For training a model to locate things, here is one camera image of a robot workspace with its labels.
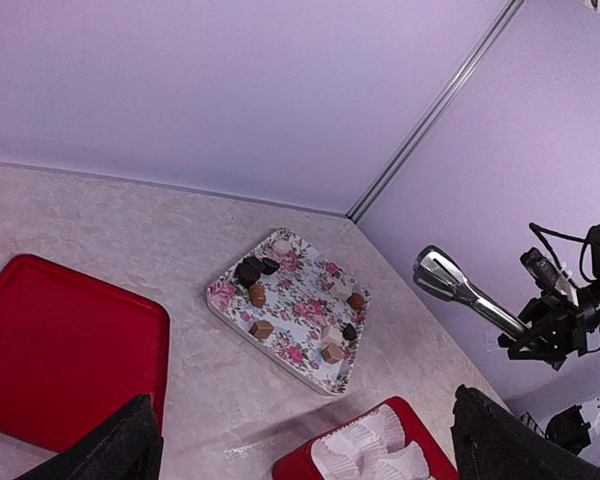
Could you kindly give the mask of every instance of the white wall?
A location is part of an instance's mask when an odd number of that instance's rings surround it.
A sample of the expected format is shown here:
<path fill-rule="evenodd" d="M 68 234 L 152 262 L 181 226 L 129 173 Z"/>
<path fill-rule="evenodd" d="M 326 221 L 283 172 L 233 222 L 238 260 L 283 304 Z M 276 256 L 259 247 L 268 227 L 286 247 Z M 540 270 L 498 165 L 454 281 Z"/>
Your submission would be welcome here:
<path fill-rule="evenodd" d="M 538 293 L 518 260 L 541 248 L 531 221 L 578 236 L 600 223 L 600 15 L 579 0 L 527 0 L 361 227 L 404 278 L 433 243 L 518 313 Z M 554 245 L 577 270 L 579 246 Z M 600 394 L 600 353 L 559 373 L 511 362 L 495 327 L 416 290 L 515 413 L 544 423 Z M 600 440 L 583 455 L 600 463 Z"/>
<path fill-rule="evenodd" d="M 344 213 L 504 4 L 0 1 L 0 161 Z"/>

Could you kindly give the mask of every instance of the metal strip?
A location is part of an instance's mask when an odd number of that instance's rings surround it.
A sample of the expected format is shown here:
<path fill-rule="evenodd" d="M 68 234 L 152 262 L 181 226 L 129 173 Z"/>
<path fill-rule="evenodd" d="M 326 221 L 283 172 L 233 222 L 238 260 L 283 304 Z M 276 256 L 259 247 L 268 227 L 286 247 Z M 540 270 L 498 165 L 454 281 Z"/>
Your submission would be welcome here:
<path fill-rule="evenodd" d="M 393 159 L 389 161 L 384 170 L 380 172 L 364 194 L 358 199 L 353 207 L 351 207 L 349 212 L 347 212 L 347 217 L 350 220 L 358 223 L 380 194 L 387 188 L 391 180 L 393 180 L 402 166 L 407 162 L 422 139 L 440 119 L 465 83 L 467 83 L 467 80 L 469 80 L 469 77 L 471 77 L 480 61 L 484 58 L 498 37 L 500 37 L 507 25 L 509 25 L 515 14 L 518 13 L 524 2 L 525 0 L 510 0 L 500 11 L 498 17 L 480 38 L 460 69 L 436 97 L 435 101 L 431 104 L 413 130 L 411 130 L 407 139 L 400 145 Z"/>

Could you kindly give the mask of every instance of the floral tray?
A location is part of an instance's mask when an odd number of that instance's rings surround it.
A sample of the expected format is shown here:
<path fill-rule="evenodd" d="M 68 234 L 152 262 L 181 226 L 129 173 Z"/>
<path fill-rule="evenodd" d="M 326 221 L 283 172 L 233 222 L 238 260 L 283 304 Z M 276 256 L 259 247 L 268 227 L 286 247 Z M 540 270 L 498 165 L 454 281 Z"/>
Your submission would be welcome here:
<path fill-rule="evenodd" d="M 286 240 L 291 249 L 279 254 L 272 249 L 277 240 Z M 364 330 L 371 295 L 335 263 L 325 259 L 306 240 L 282 228 L 274 232 L 247 256 L 272 258 L 280 269 L 263 275 L 267 303 L 255 308 L 247 289 L 235 278 L 240 262 L 232 266 L 207 289 L 207 304 L 230 327 L 244 336 L 272 360 L 316 391 L 327 395 L 344 393 L 351 378 L 353 364 Z M 364 308 L 356 312 L 346 301 L 334 298 L 329 290 L 341 282 L 365 298 Z M 254 322 L 266 320 L 274 327 L 266 340 L 249 334 Z M 345 358 L 337 364 L 322 359 L 322 330 L 333 325 L 339 329 L 351 323 L 357 338 L 347 342 Z"/>

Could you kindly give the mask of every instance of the white table surface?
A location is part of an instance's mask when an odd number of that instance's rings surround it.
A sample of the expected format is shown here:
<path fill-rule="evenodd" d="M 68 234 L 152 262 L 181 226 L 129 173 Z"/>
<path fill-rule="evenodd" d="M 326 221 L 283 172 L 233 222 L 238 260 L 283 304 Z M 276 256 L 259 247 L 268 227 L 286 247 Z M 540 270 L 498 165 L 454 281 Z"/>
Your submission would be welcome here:
<path fill-rule="evenodd" d="M 227 266 L 286 226 L 373 295 L 347 393 L 323 397 L 242 340 L 205 305 Z M 460 384 L 495 392 L 348 220 L 198 193 L 0 166 L 0 270 L 34 253 L 144 295 L 171 316 L 161 479 L 265 479 L 311 437 L 404 397 L 453 459 Z M 0 434 L 0 480 L 50 452 Z"/>

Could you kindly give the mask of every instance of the tabletop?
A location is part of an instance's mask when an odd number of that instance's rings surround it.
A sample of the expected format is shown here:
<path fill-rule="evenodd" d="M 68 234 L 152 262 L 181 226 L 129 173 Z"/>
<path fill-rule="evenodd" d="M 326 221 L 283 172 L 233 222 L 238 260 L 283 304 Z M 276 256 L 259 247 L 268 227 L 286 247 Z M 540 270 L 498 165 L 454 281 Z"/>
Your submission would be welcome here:
<path fill-rule="evenodd" d="M 212 314 L 205 289 L 288 227 L 373 295 L 347 392 L 325 397 Z M 171 351 L 161 479 L 268 479 L 305 441 L 393 395 L 453 460 L 454 392 L 486 380 L 349 220 L 98 177 L 0 166 L 0 270 L 33 253 L 164 306 Z M 0 434 L 0 480 L 53 454 Z"/>

